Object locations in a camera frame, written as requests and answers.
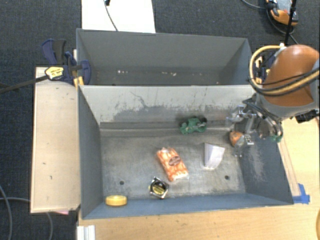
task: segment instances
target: gray metal bin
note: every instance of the gray metal bin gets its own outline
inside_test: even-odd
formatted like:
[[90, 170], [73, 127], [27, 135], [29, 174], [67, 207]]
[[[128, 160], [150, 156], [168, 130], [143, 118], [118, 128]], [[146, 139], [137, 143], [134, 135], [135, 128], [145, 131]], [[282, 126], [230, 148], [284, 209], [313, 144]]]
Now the gray metal bin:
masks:
[[[232, 155], [225, 118], [254, 93], [246, 39], [78, 29], [77, 53], [93, 73], [78, 92], [84, 219], [293, 204], [275, 142], [253, 136], [242, 158]], [[206, 132], [182, 135], [193, 116], [207, 119]], [[225, 148], [214, 170], [204, 168], [204, 143]], [[148, 185], [154, 176], [167, 181], [162, 147], [175, 148], [189, 178], [171, 182], [160, 200]], [[127, 205], [105, 205], [115, 194]]]

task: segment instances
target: bin floor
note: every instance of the bin floor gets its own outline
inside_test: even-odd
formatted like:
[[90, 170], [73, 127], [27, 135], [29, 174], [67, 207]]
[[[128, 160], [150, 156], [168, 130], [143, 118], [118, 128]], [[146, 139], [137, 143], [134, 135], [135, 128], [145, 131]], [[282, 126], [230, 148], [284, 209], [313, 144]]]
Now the bin floor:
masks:
[[[103, 194], [125, 195], [128, 199], [155, 198], [148, 186], [156, 176], [169, 183], [166, 197], [245, 193], [238, 158], [232, 155], [227, 130], [207, 130], [190, 135], [174, 133], [164, 136], [112, 137], [101, 134]], [[216, 169], [204, 167], [205, 143], [225, 148]], [[189, 171], [188, 178], [168, 181], [156, 155], [162, 147], [174, 148]]]

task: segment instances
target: wooden table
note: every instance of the wooden table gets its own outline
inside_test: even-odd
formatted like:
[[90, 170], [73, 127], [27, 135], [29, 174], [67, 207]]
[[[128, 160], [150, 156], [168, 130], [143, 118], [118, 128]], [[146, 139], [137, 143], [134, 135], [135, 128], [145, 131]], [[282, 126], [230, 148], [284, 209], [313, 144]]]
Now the wooden table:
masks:
[[283, 122], [285, 142], [297, 181], [311, 197], [307, 204], [110, 219], [82, 220], [95, 225], [97, 240], [316, 240], [319, 189], [319, 123]]

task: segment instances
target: gray carpet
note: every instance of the gray carpet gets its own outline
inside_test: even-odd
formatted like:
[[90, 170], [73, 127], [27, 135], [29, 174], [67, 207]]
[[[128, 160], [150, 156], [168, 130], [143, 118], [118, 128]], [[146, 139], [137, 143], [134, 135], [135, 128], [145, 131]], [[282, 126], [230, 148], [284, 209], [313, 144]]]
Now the gray carpet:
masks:
[[[248, 0], [262, 5], [262, 0]], [[284, 36], [271, 26], [265, 10], [240, 0], [152, 0], [155, 28], [180, 33], [248, 38], [252, 51], [279, 44]], [[319, 51], [320, 0], [297, 0], [299, 24], [293, 36]], [[37, 64], [44, 64], [40, 46], [49, 38], [66, 39], [76, 47], [81, 27], [81, 0], [0, 0], [0, 82], [13, 85], [32, 79]], [[30, 198], [33, 132], [33, 87], [0, 94], [0, 185], [8, 197]], [[45, 215], [31, 216], [28, 206], [11, 202], [12, 239], [47, 239]], [[76, 213], [52, 214], [53, 239], [75, 238]], [[7, 239], [8, 214], [0, 203], [0, 240]]]

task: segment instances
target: orange package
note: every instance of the orange package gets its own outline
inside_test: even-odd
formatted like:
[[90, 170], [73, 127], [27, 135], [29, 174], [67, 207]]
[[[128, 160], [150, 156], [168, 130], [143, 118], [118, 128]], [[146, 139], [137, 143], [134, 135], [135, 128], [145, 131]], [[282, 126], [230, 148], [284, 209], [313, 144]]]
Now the orange package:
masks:
[[156, 155], [160, 159], [169, 181], [173, 182], [189, 175], [184, 162], [173, 148], [163, 147]]

